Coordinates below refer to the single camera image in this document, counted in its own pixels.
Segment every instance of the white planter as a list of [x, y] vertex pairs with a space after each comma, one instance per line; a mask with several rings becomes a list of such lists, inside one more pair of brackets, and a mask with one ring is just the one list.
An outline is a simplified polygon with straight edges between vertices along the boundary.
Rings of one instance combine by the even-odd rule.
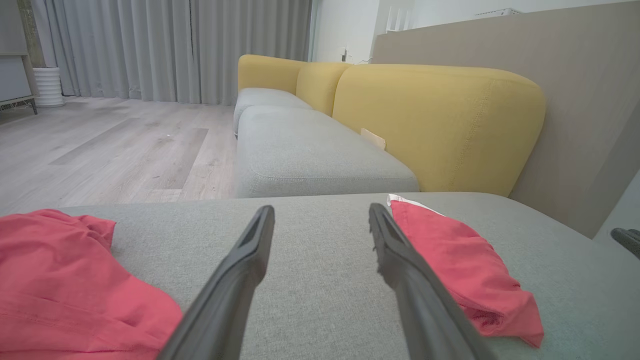
[[60, 69], [57, 67], [35, 67], [33, 73], [36, 77], [38, 92], [36, 106], [39, 108], [55, 108], [63, 106], [62, 87], [60, 86]]

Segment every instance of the beige tag on sofa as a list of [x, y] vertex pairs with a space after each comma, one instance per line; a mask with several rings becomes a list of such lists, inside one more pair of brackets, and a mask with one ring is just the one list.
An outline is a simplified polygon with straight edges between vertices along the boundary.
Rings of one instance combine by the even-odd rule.
[[360, 129], [360, 135], [362, 135], [363, 138], [367, 139], [373, 145], [379, 147], [382, 150], [385, 150], [387, 148], [387, 142], [385, 141], [385, 139], [383, 139], [380, 136], [370, 132], [369, 130], [365, 129], [364, 127]]

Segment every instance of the yellow upholstery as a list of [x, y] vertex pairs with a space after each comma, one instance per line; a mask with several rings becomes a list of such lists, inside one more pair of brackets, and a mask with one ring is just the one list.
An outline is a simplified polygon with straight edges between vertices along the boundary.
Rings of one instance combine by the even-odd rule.
[[296, 94], [298, 72], [305, 61], [242, 55], [238, 60], [238, 91], [244, 88], [270, 88]]
[[545, 98], [503, 70], [358, 65], [340, 78], [333, 117], [384, 138], [423, 192], [508, 196], [542, 129]]
[[347, 63], [307, 63], [298, 74], [296, 96], [313, 109], [331, 116], [335, 88], [349, 66]]

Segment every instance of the red garment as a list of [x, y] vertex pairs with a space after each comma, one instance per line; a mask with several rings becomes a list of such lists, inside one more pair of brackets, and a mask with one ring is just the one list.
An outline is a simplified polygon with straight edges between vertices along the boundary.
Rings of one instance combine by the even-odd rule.
[[2, 359], [155, 359], [182, 316], [111, 255], [115, 222], [0, 218]]
[[394, 220], [484, 336], [519, 336], [540, 347], [544, 330], [533, 294], [520, 288], [493, 247], [472, 228], [390, 195]]

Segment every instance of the curtain fold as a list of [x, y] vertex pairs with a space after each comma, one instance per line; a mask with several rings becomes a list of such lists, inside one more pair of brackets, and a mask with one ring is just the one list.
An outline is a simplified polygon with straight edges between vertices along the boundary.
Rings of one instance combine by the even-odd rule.
[[247, 53], [306, 60], [311, 0], [45, 0], [64, 95], [233, 104]]

